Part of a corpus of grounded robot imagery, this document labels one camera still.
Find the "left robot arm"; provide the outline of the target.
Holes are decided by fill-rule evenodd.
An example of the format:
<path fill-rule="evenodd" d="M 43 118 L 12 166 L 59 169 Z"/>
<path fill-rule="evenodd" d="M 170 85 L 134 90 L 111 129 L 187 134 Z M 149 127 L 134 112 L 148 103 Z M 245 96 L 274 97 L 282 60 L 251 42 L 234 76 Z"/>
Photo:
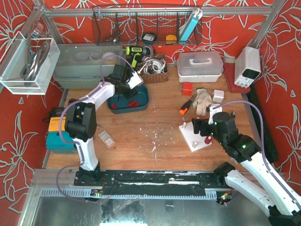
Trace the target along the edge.
<path fill-rule="evenodd" d="M 123 95 L 143 84 L 143 79 L 136 71 L 129 78 L 121 79 L 116 74 L 102 78 L 100 83 L 88 94 L 79 99 L 70 99 L 63 111 L 65 115 L 64 129 L 69 133 L 80 158 L 79 169 L 92 173 L 98 168 L 93 137 L 96 132 L 96 111 L 116 93 Z"/>

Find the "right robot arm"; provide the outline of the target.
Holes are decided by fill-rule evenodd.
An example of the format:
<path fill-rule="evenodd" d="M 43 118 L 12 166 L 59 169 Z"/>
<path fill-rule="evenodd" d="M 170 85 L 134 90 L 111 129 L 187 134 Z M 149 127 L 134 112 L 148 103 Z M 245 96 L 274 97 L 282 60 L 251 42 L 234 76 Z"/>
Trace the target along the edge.
<path fill-rule="evenodd" d="M 247 135 L 240 134 L 235 120 L 226 112 L 212 118 L 192 119 L 195 134 L 211 136 L 228 156 L 247 169 L 259 182 L 254 184 L 236 168 L 224 162 L 214 170 L 216 182 L 227 185 L 253 202 L 268 217 L 273 226 L 301 224 L 301 197 L 268 162 L 263 150 Z"/>

